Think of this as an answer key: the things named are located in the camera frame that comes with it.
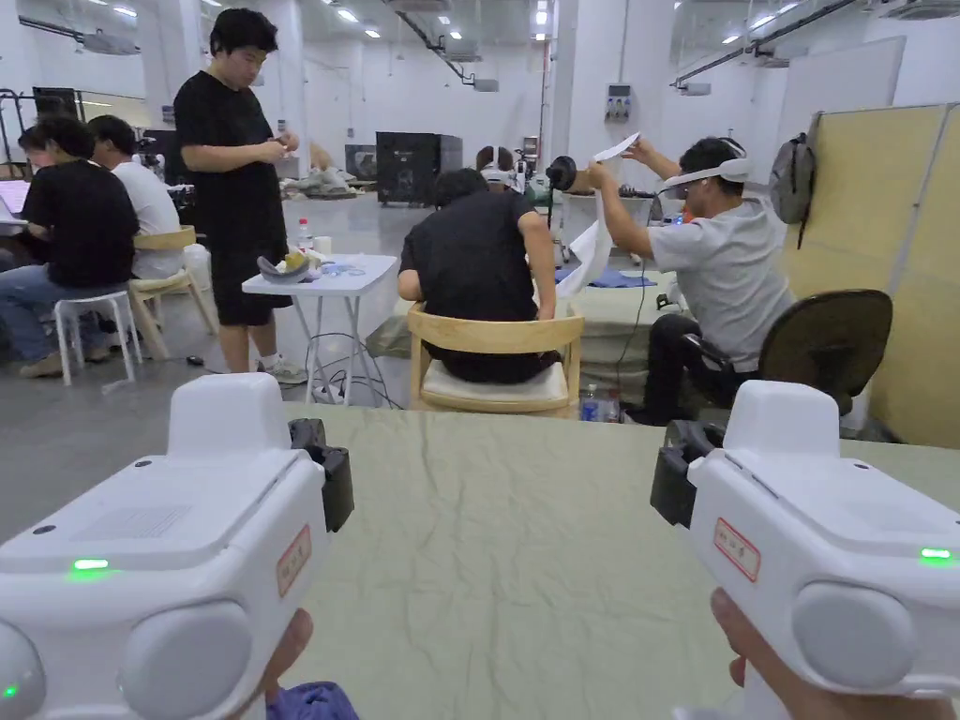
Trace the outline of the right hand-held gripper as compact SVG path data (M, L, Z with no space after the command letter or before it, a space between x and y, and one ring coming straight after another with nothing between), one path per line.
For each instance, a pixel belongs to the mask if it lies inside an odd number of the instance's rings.
M751 381L725 428L673 422L650 503L801 681L957 699L959 516L844 457L824 393Z

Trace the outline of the person's right hand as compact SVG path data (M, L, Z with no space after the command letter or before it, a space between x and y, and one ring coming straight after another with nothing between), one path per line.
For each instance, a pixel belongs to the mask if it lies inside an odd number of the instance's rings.
M824 693L789 669L724 590L717 588L712 592L710 606L737 655L730 666L736 682L746 685L750 677L762 680L791 719L833 718L833 709Z

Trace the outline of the person's left hand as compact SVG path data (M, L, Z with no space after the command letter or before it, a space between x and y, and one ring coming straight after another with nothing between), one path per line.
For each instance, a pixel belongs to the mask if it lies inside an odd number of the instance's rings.
M261 680L246 703L228 719L241 719L252 707L266 708L277 701L280 679L295 664L313 635L313 619L305 608L298 608L268 662Z

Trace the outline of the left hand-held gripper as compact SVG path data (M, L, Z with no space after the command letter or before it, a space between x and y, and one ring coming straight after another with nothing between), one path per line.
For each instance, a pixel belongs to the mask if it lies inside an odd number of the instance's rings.
M2 545L2 717L310 716L266 677L353 508L348 450L274 379L179 387L163 455Z

